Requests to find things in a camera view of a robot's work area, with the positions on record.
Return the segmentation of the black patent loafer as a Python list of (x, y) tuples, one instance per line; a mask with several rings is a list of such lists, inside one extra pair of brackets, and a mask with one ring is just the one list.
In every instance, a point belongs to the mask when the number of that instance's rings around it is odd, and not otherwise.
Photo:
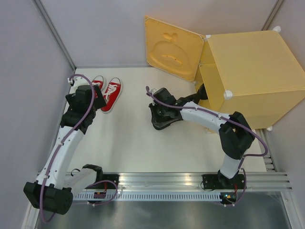
[(195, 104), (199, 104), (200, 100), (208, 100), (205, 85), (201, 84), (201, 86), (199, 87), (197, 92), (185, 97), (185, 100), (187, 100), (189, 102), (194, 102)]
[(163, 130), (172, 123), (182, 121), (180, 110), (169, 108), (160, 104), (149, 104), (151, 111), (151, 122), (156, 130)]

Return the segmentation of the yellow cabinet door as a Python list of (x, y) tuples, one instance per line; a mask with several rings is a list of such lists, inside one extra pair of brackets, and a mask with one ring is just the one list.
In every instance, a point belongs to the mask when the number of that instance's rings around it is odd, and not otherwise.
[(147, 63), (186, 81), (195, 80), (205, 36), (145, 16)]

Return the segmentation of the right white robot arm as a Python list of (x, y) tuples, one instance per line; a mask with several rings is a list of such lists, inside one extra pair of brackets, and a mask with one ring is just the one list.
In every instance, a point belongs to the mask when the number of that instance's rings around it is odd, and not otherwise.
[(199, 101), (207, 98), (201, 90), (179, 99), (171, 95), (166, 88), (161, 88), (152, 95), (154, 100), (149, 104), (149, 108), (152, 114), (151, 122), (156, 130), (163, 130), (178, 121), (189, 121), (219, 135), (225, 156), (217, 172), (218, 187), (232, 187), (242, 157), (254, 141), (245, 117), (239, 112), (217, 113), (199, 106)]

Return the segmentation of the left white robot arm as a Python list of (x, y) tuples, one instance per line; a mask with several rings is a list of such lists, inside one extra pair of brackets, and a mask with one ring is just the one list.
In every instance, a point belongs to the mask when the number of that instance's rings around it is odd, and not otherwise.
[(104, 184), (100, 166), (86, 164), (74, 177), (66, 180), (74, 152), (93, 123), (96, 111), (106, 105), (98, 85), (81, 85), (65, 96), (69, 107), (62, 116), (56, 144), (41, 173), (34, 182), (26, 182), (23, 192), (34, 208), (64, 215), (73, 196), (88, 186), (99, 189)]

